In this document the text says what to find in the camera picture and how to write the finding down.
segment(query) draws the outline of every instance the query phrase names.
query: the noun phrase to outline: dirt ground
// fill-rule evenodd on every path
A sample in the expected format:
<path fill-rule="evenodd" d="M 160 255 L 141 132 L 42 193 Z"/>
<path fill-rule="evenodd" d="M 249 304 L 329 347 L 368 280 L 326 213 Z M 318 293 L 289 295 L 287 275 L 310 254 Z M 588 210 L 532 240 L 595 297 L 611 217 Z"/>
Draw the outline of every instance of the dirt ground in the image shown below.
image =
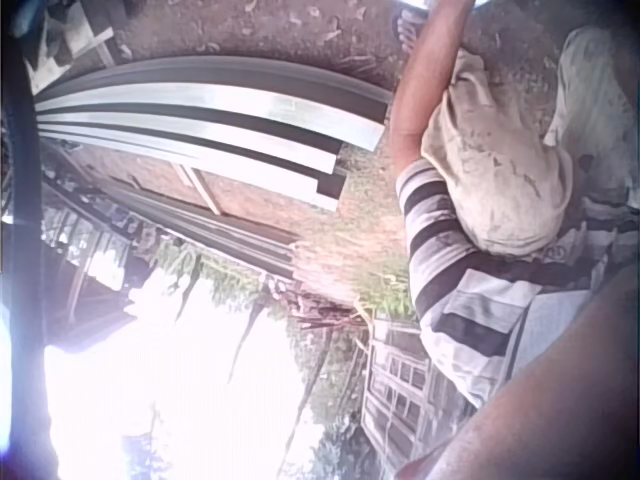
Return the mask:
<path fill-rule="evenodd" d="M 555 105 L 557 62 L 568 33 L 562 30 L 598 18 L 569 9 L 563 14 L 571 22 L 554 26 L 558 19 L 550 12 L 557 3 L 571 2 L 494 0 L 473 12 L 464 39 L 466 48 L 485 59 L 492 81 L 517 88 L 541 136 Z M 277 58 L 393 90 L 406 61 L 392 33 L 399 11 L 392 0 L 148 0 L 117 37 L 133 61 L 174 55 Z M 627 61 L 635 68 L 633 62 Z M 93 147 L 74 155 L 96 173 L 134 175 L 145 188 L 204 205 L 168 163 Z M 339 162 L 349 177 L 337 213 L 226 178 L 206 178 L 225 212 L 297 233 L 297 277 L 311 290 L 351 302 L 364 274 L 384 273 L 405 261 L 405 240 L 386 138 L 373 154 L 344 147 Z"/>

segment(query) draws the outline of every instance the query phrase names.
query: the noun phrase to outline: tree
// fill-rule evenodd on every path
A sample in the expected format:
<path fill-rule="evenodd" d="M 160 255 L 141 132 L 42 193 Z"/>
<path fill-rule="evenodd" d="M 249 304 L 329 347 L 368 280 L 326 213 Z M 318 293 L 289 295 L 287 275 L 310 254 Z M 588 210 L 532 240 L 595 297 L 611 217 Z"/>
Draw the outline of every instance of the tree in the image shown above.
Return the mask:
<path fill-rule="evenodd" d="M 141 435 L 122 437 L 122 447 L 128 458 L 130 480 L 165 480 L 171 465 L 162 458 L 154 444 L 154 432 L 161 422 L 158 410 L 152 406 L 151 427 Z"/>
<path fill-rule="evenodd" d="M 180 308 L 178 309 L 178 313 L 176 314 L 176 322 L 182 316 L 182 312 L 184 312 L 185 307 L 187 306 L 187 302 L 189 301 L 189 297 L 191 296 L 191 292 L 193 292 L 196 283 L 200 279 L 200 264 L 202 263 L 202 254 L 197 254 L 196 258 L 193 262 L 193 269 L 191 270 L 191 276 L 189 277 L 189 284 L 187 288 L 182 292 L 182 302 L 180 303 Z"/>
<path fill-rule="evenodd" d="M 289 434 L 289 438 L 287 439 L 287 443 L 284 447 L 284 454 L 282 455 L 282 461 L 280 462 L 280 467 L 278 468 L 278 473 L 276 474 L 276 478 L 280 476 L 287 461 L 287 455 L 289 454 L 289 449 L 291 448 L 291 444 L 293 443 L 293 439 L 296 435 L 296 429 L 298 428 L 298 424 L 300 423 L 300 419 L 302 418 L 302 412 L 304 412 L 305 407 L 307 406 L 307 402 L 311 397 L 311 393 L 313 392 L 313 387 L 320 376 L 320 372 L 322 371 L 322 367 L 324 366 L 325 361 L 327 360 L 327 355 L 329 355 L 329 349 L 331 348 L 331 339 L 333 337 L 333 329 L 327 328 L 323 331 L 323 342 L 322 342 L 322 350 L 320 350 L 320 354 L 316 359 L 316 363 L 314 368 L 307 380 L 307 385 L 305 386 L 304 392 L 302 393 L 302 398 L 300 399 L 300 403 L 298 404 L 298 411 L 296 413 L 296 419 L 293 422 L 293 427 L 291 429 L 291 433 Z"/>
<path fill-rule="evenodd" d="M 369 480 L 379 477 L 373 445 L 360 425 L 360 410 L 336 419 L 314 448 L 314 462 L 306 480 Z"/>
<path fill-rule="evenodd" d="M 247 322 L 247 326 L 242 333 L 242 338 L 238 342 L 236 353 L 233 355 L 233 362 L 231 363 L 231 371 L 229 372 L 229 379 L 227 380 L 227 383 L 231 383 L 231 380 L 233 379 L 233 372 L 236 369 L 236 362 L 238 361 L 238 357 L 240 356 L 240 352 L 242 351 L 242 346 L 244 345 L 244 342 L 247 341 L 247 338 L 249 338 L 249 334 L 251 333 L 256 320 L 258 320 L 258 317 L 268 305 L 270 299 L 271 291 L 269 290 L 269 285 L 265 280 L 264 282 L 262 282 L 260 296 L 255 300 L 255 302 L 253 302 L 253 307 L 251 307 L 251 312 L 249 312 L 249 321 Z"/>

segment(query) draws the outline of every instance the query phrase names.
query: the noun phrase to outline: metal sheet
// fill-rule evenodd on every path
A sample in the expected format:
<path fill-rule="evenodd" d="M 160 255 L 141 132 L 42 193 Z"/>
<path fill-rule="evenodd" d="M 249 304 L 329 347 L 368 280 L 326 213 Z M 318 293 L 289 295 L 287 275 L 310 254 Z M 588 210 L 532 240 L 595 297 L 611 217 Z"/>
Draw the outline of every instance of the metal sheet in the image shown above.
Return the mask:
<path fill-rule="evenodd" d="M 36 104 L 36 111 L 114 103 L 203 107 L 266 118 L 374 150 L 384 125 L 338 107 L 295 96 L 233 85 L 137 83 L 96 88 Z"/>
<path fill-rule="evenodd" d="M 104 138 L 106 140 L 117 140 L 126 143 L 134 143 L 136 145 L 143 145 L 149 148 L 161 149 L 165 151 L 171 151 L 194 158 L 204 158 L 215 160 L 208 160 L 209 162 L 219 162 L 216 156 L 221 154 L 230 154 L 236 157 L 240 157 L 247 162 L 254 162 L 254 164 L 260 167 L 270 166 L 273 167 L 273 172 L 279 176 L 275 177 L 275 180 L 282 181 L 282 171 L 287 173 L 297 173 L 305 178 L 315 179 L 317 182 L 316 191 L 322 190 L 324 195 L 331 195 L 334 192 L 333 198 L 338 198 L 342 189 L 342 184 L 337 185 L 334 180 L 342 180 L 342 174 L 328 174 L 315 170 L 313 168 L 299 165 L 297 163 L 289 162 L 272 155 L 266 155 L 255 150 L 249 150 L 242 147 L 236 147 L 233 145 L 222 144 L 219 142 L 212 142 L 199 137 L 192 137 L 189 135 L 182 135 L 174 132 L 158 132 L 155 130 L 149 130 L 144 128 L 127 128 L 120 126 L 111 126 L 110 128 L 101 128 L 98 125 L 58 125 L 47 124 L 42 126 L 41 129 L 64 131 L 79 135 L 89 135 L 92 137 Z M 235 166 L 224 165 L 225 168 L 236 168 Z M 243 172 L 244 177 L 251 179 L 254 172 Z"/>
<path fill-rule="evenodd" d="M 64 131 L 58 132 L 58 131 L 47 131 L 47 130 L 40 129 L 40 136 L 57 138 L 61 140 L 69 140 L 72 142 L 96 145 L 96 146 L 105 147 L 105 148 L 112 148 L 115 150 L 120 150 L 120 151 L 133 153 L 137 155 L 143 155 L 147 157 L 158 158 L 160 160 L 179 163 L 181 165 L 187 165 L 192 168 L 198 168 L 203 171 L 216 173 L 211 171 L 212 169 L 210 166 L 211 165 L 210 159 L 202 160 L 200 158 L 186 156 L 181 153 L 175 153 L 174 151 L 161 150 L 161 149 L 144 146 L 140 144 L 135 144 L 135 143 L 126 143 L 126 142 L 117 141 L 117 140 L 106 140 L 104 138 L 92 137 L 87 135 L 66 133 Z M 328 176 L 327 174 L 323 174 L 322 172 L 318 172 L 318 174 Z M 294 182 L 298 181 L 299 183 L 297 185 L 292 184 L 291 183 L 292 180 L 284 180 L 285 177 L 290 177 L 292 175 L 296 176 L 295 177 L 296 180 L 293 180 L 293 181 Z M 254 176 L 254 179 L 256 180 L 257 183 L 259 182 L 264 184 L 264 185 L 261 185 L 261 184 L 256 185 L 258 187 L 265 188 L 267 190 L 280 193 L 283 195 L 287 195 L 291 198 L 302 200 L 304 202 L 310 203 L 312 205 L 318 206 L 323 209 L 336 211 L 337 205 L 338 205 L 337 199 L 330 198 L 325 195 L 317 193 L 316 189 L 317 189 L 318 181 L 316 179 L 305 177 L 303 175 L 300 175 L 294 172 L 288 172 L 286 175 L 283 174 L 281 177 L 278 177 L 278 178 L 279 180 L 276 179 L 276 181 L 273 181 L 272 183 L 270 183 L 269 181 L 265 181 L 264 178 L 260 178 L 260 176 L 258 177 Z M 305 185 L 307 187 L 306 190 L 300 188 L 301 183 L 303 182 L 308 183 L 309 180 L 315 183 L 313 183 L 311 186 Z"/>
<path fill-rule="evenodd" d="M 193 164 L 189 165 L 190 167 L 199 168 L 206 172 L 215 173 L 216 175 L 266 189 L 272 189 L 274 186 L 278 188 L 278 185 L 284 184 L 282 188 L 285 188 L 287 192 L 291 192 L 294 195 L 304 195 L 308 192 L 315 192 L 318 186 L 317 179 L 285 168 L 257 162 L 233 153 L 160 136 L 144 135 L 109 128 L 78 127 L 74 125 L 50 124 L 46 127 L 41 126 L 40 128 L 46 128 L 47 131 L 53 132 L 89 135 L 179 154 L 193 159 Z M 295 182 L 295 184 L 286 185 L 289 182 Z"/>
<path fill-rule="evenodd" d="M 38 115 L 38 122 L 43 128 L 48 123 L 89 123 L 179 133 L 242 148 L 249 146 L 252 150 L 326 173 L 333 172 L 336 161 L 335 153 L 254 130 L 194 118 L 94 111 L 45 113 Z"/>
<path fill-rule="evenodd" d="M 155 81 L 216 83 L 283 93 L 349 111 L 364 109 L 372 120 L 380 122 L 384 121 L 391 101 L 389 91 L 329 70 L 279 60 L 220 55 L 161 58 L 100 70 L 57 85 L 36 100 L 79 90 Z"/>

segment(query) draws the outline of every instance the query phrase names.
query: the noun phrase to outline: bright sky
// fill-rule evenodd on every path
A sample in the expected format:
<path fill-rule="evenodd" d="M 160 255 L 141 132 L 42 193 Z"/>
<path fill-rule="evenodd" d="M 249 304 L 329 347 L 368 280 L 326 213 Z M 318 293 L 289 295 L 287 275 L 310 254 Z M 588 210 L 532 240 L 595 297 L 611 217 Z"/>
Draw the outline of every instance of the bright sky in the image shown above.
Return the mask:
<path fill-rule="evenodd" d="M 169 438 L 169 478 L 274 478 L 304 389 L 285 323 L 261 316 L 227 385 L 248 313 L 216 310 L 201 281 L 174 325 L 180 291 L 161 295 L 170 282 L 154 272 L 132 297 L 139 319 L 105 342 L 75 355 L 47 348 L 62 480 L 127 478 L 121 436 L 149 430 L 153 401 Z M 323 429 L 308 411 L 302 423 L 288 459 L 305 464 Z"/>

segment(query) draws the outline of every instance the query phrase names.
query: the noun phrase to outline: wooden structure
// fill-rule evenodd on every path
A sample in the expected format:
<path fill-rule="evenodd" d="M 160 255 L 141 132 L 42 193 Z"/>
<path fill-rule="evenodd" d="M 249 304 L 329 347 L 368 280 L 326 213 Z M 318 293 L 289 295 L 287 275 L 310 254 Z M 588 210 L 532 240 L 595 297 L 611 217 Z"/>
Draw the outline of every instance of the wooden structure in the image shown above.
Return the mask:
<path fill-rule="evenodd" d="M 473 406 L 428 358 L 413 322 L 374 319 L 362 425 L 393 472 L 456 433 Z"/>

